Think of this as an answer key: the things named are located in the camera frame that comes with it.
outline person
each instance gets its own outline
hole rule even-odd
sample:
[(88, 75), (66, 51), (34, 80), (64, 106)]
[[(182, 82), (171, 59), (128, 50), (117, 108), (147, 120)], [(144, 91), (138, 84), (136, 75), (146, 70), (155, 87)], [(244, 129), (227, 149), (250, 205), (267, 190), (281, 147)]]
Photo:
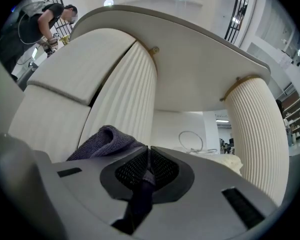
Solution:
[(0, 61), (8, 73), (12, 73), (20, 57), (35, 43), (46, 43), (46, 49), (49, 46), (57, 50), (58, 39), (54, 38), (50, 29), (59, 19), (73, 24), (77, 14), (77, 8), (71, 4), (63, 6), (47, 1), (34, 2), (22, 8), (17, 21), (4, 30), (0, 38)]
[(285, 133), (286, 133), (286, 137), (288, 139), (288, 145), (289, 147), (291, 147), (293, 145), (292, 143), (292, 131), (291, 131), (291, 127), (289, 125), (289, 122), (287, 119), (284, 118), (284, 108), (282, 107), (282, 102), (279, 99), (276, 99), (276, 104), (279, 107), (283, 122), (284, 122), (284, 126), (285, 126)]

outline person's arm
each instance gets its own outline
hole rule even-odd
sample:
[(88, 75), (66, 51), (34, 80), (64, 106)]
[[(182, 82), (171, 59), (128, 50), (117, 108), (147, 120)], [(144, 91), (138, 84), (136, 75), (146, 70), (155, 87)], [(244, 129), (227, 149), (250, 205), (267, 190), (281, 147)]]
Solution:
[(53, 12), (47, 9), (38, 19), (39, 30), (41, 34), (44, 35), (48, 40), (54, 38), (49, 28), (49, 22), (53, 18), (54, 18)]

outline fluted column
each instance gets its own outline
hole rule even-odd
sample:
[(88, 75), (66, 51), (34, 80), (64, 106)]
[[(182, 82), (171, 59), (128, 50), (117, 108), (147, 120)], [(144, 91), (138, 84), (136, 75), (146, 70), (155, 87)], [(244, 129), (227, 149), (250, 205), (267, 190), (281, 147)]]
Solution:
[(265, 81), (248, 76), (226, 93), (235, 154), (242, 176), (281, 205), (288, 181), (289, 147), (283, 118)]

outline black slot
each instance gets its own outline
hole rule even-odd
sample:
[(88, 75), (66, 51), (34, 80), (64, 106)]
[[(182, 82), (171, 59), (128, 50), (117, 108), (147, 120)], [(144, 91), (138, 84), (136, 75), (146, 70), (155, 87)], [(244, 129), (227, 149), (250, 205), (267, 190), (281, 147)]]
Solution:
[(265, 219), (235, 187), (222, 191), (222, 194), (248, 229), (253, 228)]
[(75, 167), (75, 168), (71, 168), (71, 169), (57, 171), (57, 174), (59, 175), (60, 178), (62, 178), (62, 177), (66, 177), (66, 176), (69, 176), (72, 174), (77, 174), (79, 172), (82, 172), (82, 170), (78, 167)]

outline ribbed white column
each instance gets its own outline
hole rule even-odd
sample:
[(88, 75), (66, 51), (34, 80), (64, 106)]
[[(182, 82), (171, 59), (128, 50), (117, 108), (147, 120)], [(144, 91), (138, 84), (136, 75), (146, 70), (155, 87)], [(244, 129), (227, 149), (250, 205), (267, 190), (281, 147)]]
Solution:
[(146, 49), (136, 42), (102, 87), (79, 145), (104, 125), (112, 125), (149, 145), (156, 83), (155, 64)]
[(261, 78), (249, 79), (225, 99), (242, 176), (281, 205), (288, 181), (289, 148), (277, 103)]

